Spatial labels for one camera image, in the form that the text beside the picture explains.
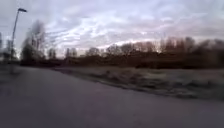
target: asphalt road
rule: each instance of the asphalt road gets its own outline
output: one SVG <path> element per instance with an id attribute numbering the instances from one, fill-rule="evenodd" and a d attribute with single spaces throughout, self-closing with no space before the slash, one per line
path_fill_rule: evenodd
<path id="1" fill-rule="evenodd" d="M 223 128 L 224 103 L 165 98 L 26 69 L 0 85 L 1 128 Z"/>

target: treeline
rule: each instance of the treeline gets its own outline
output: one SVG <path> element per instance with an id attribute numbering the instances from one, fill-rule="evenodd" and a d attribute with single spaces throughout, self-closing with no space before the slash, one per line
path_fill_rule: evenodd
<path id="1" fill-rule="evenodd" d="M 119 66 L 136 68 L 204 69 L 224 67 L 224 41 L 196 42 L 191 37 L 169 38 L 159 42 L 136 42 L 106 49 L 90 48 L 77 56 L 76 49 L 67 49 L 58 59 L 55 49 L 47 57 L 32 55 L 32 48 L 23 49 L 21 64 L 29 66 Z"/>

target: field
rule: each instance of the field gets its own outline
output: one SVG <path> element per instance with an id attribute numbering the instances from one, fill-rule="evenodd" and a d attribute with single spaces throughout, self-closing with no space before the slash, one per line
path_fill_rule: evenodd
<path id="1" fill-rule="evenodd" d="M 54 68 L 54 70 L 150 94 L 187 99 L 224 99 L 224 70 L 158 70 L 117 67 L 73 67 Z"/>

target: cloud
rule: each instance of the cloud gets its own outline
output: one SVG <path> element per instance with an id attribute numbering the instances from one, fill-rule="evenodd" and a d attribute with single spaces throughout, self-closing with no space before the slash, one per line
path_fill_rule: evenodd
<path id="1" fill-rule="evenodd" d="M 17 47 L 39 19 L 58 48 L 88 48 L 164 36 L 221 37 L 223 0 L 7 0 L 0 2 L 0 31 L 11 35 L 16 8 Z"/>

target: lamp post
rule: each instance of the lamp post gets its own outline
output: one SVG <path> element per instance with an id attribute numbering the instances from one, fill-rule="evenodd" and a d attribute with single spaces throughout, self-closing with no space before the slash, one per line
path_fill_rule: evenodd
<path id="1" fill-rule="evenodd" d="M 23 8 L 19 8 L 17 10 L 17 14 L 16 14 L 16 20 L 14 23 L 14 27 L 13 27 L 13 32 L 12 32 L 12 41 L 11 41 L 11 46 L 10 46 L 10 60 L 11 60 L 11 73 L 13 73 L 13 65 L 12 65 L 12 61 L 13 61 L 13 52 L 14 52 L 14 40 L 15 40 L 15 32 L 16 32 L 16 26 L 17 26 L 17 21 L 18 21 L 18 17 L 19 17 L 19 13 L 20 12 L 27 12 L 26 9 Z"/>

